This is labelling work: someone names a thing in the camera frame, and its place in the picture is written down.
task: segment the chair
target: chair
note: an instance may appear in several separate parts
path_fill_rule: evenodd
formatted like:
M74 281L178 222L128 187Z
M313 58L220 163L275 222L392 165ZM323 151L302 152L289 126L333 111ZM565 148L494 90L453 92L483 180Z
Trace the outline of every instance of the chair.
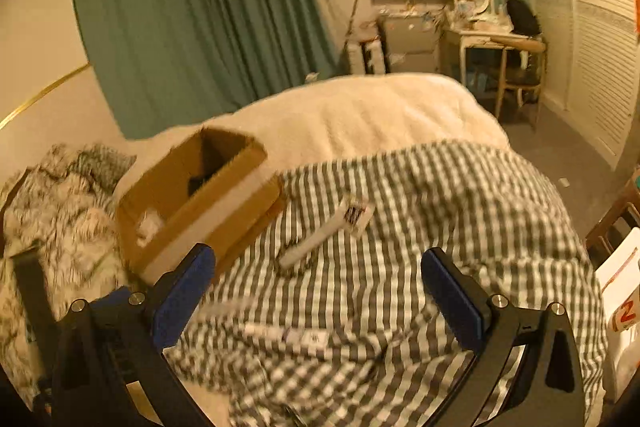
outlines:
M538 127L540 118L540 97L545 87L546 76L546 44L536 39L515 39L509 36L492 36L492 42L504 46L500 69L492 73L498 73L498 95L495 101L495 118L500 118L504 93L507 90L516 91L518 109L524 105L523 91L535 92L538 98L538 107L533 127ZM529 64L526 69L507 67L507 53L510 49L521 52L529 52Z

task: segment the white louvered closet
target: white louvered closet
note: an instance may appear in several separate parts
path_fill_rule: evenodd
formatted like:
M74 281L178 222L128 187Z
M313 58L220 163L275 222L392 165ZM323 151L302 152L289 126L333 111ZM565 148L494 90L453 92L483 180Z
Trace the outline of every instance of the white louvered closet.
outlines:
M549 40L546 102L614 167L638 97L635 0L533 0Z

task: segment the black bag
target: black bag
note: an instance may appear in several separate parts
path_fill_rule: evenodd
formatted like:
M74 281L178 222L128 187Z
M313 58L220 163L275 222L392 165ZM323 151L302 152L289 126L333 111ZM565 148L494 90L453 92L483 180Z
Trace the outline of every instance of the black bag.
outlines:
M507 13L511 17L514 33L535 37L542 32L538 19L523 0L508 0Z

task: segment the bed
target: bed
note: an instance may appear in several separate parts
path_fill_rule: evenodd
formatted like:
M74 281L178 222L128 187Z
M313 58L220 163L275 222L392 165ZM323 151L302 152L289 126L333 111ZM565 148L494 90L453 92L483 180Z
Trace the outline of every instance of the bed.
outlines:
M443 247L486 290L519 306L565 303L591 411L606 353L593 268L554 186L510 150L497 121L460 84L435 74L348 76L291 89L204 124L256 136L289 198L286 211L211 289L180 343L166 353L216 425L423 423L470 360L418 284L417 260L429 246ZM10 238L2 261L0 362L27 401L33 368L7 252L44 234L38 239L48 245L49 298L58 316L74 298L95 298L126 282L114 204L198 128L172 128L114 155L58 149L54 156L63 160L57 163L49 155L43 165L65 182L73 171L65 190L78 197L83 219L90 218L80 235L68 220L54 220L57 228L46 232L31 227L27 235L25 205L41 201L18 190L23 207L12 204L4 218ZM0 206L22 176L5 184ZM90 200L83 191L87 177ZM36 187L42 198L62 190L58 182ZM339 233L310 266L278 277L272 266L280 247L319 227L346 192L375 204L367 234L354 240ZM61 275L65 267L70 280ZM282 336L305 328L326 330L327 342ZM499 409L520 355L512 353L483 418Z

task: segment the floor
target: floor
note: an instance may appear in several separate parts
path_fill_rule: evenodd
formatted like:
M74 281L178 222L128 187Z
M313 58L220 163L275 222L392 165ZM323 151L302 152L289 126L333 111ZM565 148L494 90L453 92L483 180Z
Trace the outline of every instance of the floor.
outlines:
M481 100L493 112L493 100ZM613 172L604 159L568 124L542 107L537 132L527 117L533 105L517 112L507 101L500 115L511 147L533 163L558 188L580 237L609 209L631 172ZM568 182L563 185L561 179Z

